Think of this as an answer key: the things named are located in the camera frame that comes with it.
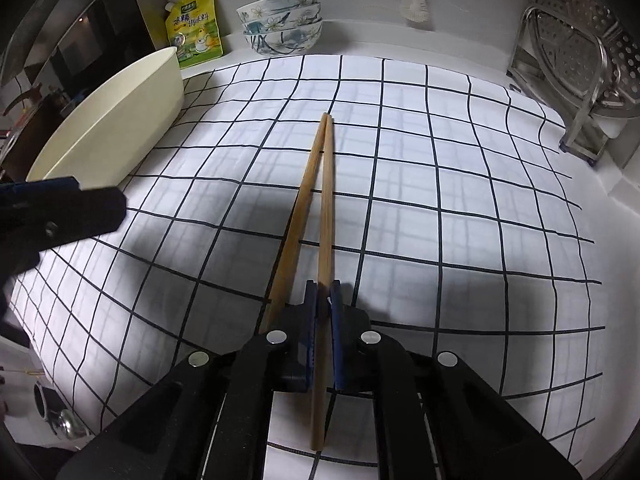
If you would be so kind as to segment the wooden chopstick seven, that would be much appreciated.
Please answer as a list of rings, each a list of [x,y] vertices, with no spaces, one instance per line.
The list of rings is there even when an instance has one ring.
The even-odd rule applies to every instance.
[[[308,212],[312,201],[312,190],[317,180],[328,121],[329,115],[323,113],[316,136],[314,137],[314,144],[312,144],[307,159],[302,182],[300,182],[299,185],[277,272],[274,274],[269,295],[269,304],[267,304],[265,308],[265,314],[259,326],[259,333],[261,334],[267,333],[268,330],[276,324],[278,316],[291,295],[297,269],[299,240],[304,235],[306,229]]]

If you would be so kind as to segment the white round tray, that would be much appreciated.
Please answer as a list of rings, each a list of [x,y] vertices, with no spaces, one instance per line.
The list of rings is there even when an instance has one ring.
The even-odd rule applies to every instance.
[[[119,184],[174,123],[183,101],[177,49],[140,58],[101,84],[64,119],[26,180],[73,177],[82,188]]]

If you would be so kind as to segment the black white grid cloth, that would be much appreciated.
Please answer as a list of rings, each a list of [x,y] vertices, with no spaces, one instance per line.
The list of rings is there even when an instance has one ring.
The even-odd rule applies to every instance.
[[[47,252],[14,285],[62,398],[99,431],[189,352],[252,336],[323,114],[345,300],[412,351],[460,356],[579,464],[603,325],[562,118],[387,58],[277,58],[186,81],[176,121],[122,182],[122,227]]]

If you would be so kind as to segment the yellow seasoning pouch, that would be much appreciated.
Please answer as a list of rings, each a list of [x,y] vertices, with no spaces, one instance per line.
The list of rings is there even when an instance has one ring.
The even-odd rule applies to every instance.
[[[224,55],[215,0],[178,0],[166,6],[166,32],[179,66],[188,68]]]

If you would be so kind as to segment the bottom floral ceramic bowl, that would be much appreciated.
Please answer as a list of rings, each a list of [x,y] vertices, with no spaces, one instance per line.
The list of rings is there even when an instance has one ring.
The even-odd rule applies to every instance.
[[[275,32],[260,32],[243,36],[250,48],[257,54],[273,58],[274,56],[300,55],[309,51],[319,40],[323,21],[299,25]]]

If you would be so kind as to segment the floral ceramic bowl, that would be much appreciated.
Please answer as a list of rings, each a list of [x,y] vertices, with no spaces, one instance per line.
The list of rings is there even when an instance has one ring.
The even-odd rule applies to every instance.
[[[247,3],[236,9],[236,14],[242,23],[248,23],[258,18],[265,18],[268,15],[276,14],[301,6],[310,6],[318,0],[258,0]]]
[[[275,32],[260,32],[243,36],[250,48],[257,54],[273,58],[274,56],[300,55],[309,51],[319,40],[323,21],[299,25]]]
[[[240,14],[244,32],[250,35],[265,34],[266,32],[280,32],[280,30],[296,28],[318,22],[321,18],[321,4],[313,3],[306,6],[282,11],[255,10]]]

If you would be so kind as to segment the middle floral ceramic bowl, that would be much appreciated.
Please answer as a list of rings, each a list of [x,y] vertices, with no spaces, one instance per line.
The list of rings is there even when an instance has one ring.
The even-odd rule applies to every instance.
[[[255,10],[240,14],[244,32],[250,35],[265,34],[266,32],[280,32],[280,30],[296,28],[318,22],[321,18],[321,4],[313,3],[306,6],[282,11]]]

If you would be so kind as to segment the top floral ceramic bowl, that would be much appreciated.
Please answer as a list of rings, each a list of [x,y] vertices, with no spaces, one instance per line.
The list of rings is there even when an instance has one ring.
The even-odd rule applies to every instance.
[[[248,23],[258,18],[265,18],[268,15],[276,14],[301,6],[310,6],[318,0],[258,0],[247,3],[236,9],[236,14],[242,23]]]

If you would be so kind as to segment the steel dish rack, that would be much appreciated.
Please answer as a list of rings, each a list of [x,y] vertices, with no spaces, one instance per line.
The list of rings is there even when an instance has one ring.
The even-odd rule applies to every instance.
[[[637,115],[639,83],[620,38],[603,40],[557,10],[533,3],[523,12],[506,74],[561,116],[560,149],[589,165],[620,134],[609,119]]]

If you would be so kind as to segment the steel steamer plate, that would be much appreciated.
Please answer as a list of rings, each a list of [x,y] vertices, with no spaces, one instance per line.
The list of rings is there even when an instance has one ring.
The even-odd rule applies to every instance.
[[[604,0],[534,0],[530,16],[535,56],[550,84],[578,106],[608,59],[605,83],[592,112],[601,117],[639,116],[639,43]]]

